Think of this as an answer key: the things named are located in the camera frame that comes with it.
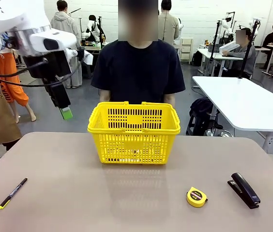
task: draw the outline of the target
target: black marker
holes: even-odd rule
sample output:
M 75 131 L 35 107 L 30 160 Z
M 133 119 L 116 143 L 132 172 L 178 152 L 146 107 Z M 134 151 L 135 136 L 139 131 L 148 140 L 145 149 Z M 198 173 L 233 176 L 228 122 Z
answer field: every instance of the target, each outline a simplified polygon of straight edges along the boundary
M 0 205 L 0 209 L 4 209 L 5 206 L 10 202 L 11 198 L 18 192 L 18 190 L 26 183 L 27 178 L 25 178 L 14 190 L 10 193 L 10 195 L 5 198 L 5 200 Z

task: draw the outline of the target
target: navy t-shirt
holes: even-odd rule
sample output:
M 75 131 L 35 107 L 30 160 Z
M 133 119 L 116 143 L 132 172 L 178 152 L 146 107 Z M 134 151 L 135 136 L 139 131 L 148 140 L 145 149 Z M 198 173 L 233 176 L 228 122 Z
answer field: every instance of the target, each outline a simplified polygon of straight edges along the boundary
M 125 41 L 105 46 L 98 58 L 92 86 L 109 90 L 112 102 L 163 102 L 165 94 L 185 90 L 178 54 L 161 40 L 144 49 Z

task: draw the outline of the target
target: tape measure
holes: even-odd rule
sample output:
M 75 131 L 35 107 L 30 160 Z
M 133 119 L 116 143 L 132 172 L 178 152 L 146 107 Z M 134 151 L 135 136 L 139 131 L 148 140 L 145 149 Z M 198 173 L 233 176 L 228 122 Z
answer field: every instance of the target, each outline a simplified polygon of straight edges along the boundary
M 205 193 L 201 192 L 200 190 L 191 187 L 191 189 L 187 192 L 187 201 L 193 207 L 200 208 L 204 205 L 205 202 L 208 201 Z

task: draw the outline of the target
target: plastic basket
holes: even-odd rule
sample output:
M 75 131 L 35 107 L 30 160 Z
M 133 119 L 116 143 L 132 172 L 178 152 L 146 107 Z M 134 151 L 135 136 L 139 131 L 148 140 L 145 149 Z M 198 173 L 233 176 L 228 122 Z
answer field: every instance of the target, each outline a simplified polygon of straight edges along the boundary
M 170 104 L 102 102 L 88 125 L 102 163 L 166 164 L 180 120 Z

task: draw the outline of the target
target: gray pants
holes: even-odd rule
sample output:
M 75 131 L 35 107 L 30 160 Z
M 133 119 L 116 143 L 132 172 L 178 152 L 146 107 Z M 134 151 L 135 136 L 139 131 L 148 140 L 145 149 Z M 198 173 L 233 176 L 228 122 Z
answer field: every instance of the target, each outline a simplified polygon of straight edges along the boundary
M 71 78 L 66 80 L 63 84 L 66 88 L 71 88 L 71 87 L 78 87 L 83 84 L 83 77 L 82 77 L 82 66 L 80 65 L 79 61 L 77 60 L 77 57 L 73 57 L 70 60 L 70 67 L 71 71 L 74 72 L 75 69 L 77 68 L 76 72 L 72 75 Z

